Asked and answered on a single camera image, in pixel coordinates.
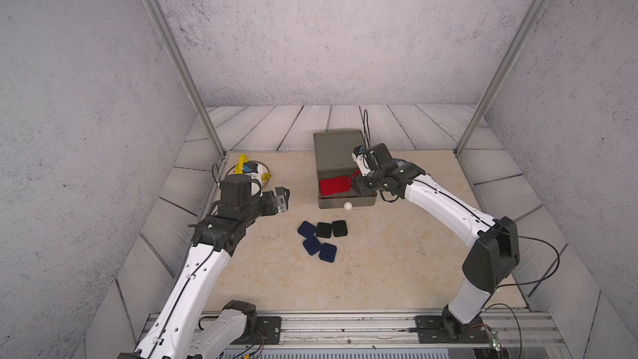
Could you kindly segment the grey top drawer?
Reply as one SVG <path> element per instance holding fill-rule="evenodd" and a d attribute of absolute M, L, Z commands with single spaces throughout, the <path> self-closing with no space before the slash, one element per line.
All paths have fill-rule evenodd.
<path fill-rule="evenodd" d="M 354 189 L 351 189 L 347 193 L 334 194 L 331 196 L 321 196 L 319 190 L 319 181 L 322 179 L 331 179 L 339 176 L 350 176 L 356 172 L 355 168 L 347 168 L 341 170 L 332 171 L 318 171 L 317 172 L 317 185 L 318 185 L 318 206 L 320 209 L 345 209 L 345 205 L 350 203 L 353 208 L 373 206 L 376 202 L 377 193 L 369 195 L 358 195 Z"/>

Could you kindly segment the red brooch box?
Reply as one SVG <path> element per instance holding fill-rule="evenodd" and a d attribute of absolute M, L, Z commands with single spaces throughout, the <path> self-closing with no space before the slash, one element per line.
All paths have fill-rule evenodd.
<path fill-rule="evenodd" d="M 339 193 L 340 181 L 338 178 L 322 179 L 319 181 L 321 196 L 331 196 Z"/>
<path fill-rule="evenodd" d="M 335 192 L 337 194 L 340 194 L 340 193 L 347 193 L 348 191 L 350 191 L 352 189 L 352 180 L 354 179 L 355 176 L 359 176 L 360 174 L 361 174 L 360 171 L 356 171 L 350 176 L 336 177 L 334 179 Z"/>

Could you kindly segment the three-tier drawer cabinet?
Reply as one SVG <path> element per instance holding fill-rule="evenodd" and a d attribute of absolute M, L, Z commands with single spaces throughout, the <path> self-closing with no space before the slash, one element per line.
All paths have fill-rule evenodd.
<path fill-rule="evenodd" d="M 313 135 L 317 179 L 349 177 L 359 171 L 353 151 L 364 145 L 360 130 L 317 132 Z"/>

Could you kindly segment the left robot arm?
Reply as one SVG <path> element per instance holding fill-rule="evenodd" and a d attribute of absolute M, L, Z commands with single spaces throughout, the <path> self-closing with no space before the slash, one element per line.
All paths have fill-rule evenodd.
<path fill-rule="evenodd" d="M 286 212 L 290 191 L 265 191 L 259 180 L 247 175 L 227 176 L 219 189 L 212 212 L 194 226 L 183 270 L 154 326 L 133 352 L 120 353 L 121 358 L 217 358 L 232 343 L 254 338 L 256 307 L 237 300 L 201 334 L 195 328 L 248 227 L 260 217 Z"/>

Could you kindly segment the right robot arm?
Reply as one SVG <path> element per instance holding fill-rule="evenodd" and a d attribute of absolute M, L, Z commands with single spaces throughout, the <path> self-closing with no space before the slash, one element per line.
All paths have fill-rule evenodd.
<path fill-rule="evenodd" d="M 419 166 L 392 157 L 385 144 L 357 146 L 352 159 L 359 169 L 351 182 L 358 195 L 388 192 L 405 199 L 438 219 L 470 248 L 462 266 L 465 278 L 440 321 L 441 334 L 451 342 L 469 337 L 481 323 L 485 304 L 520 262 L 517 225 L 463 202 Z"/>

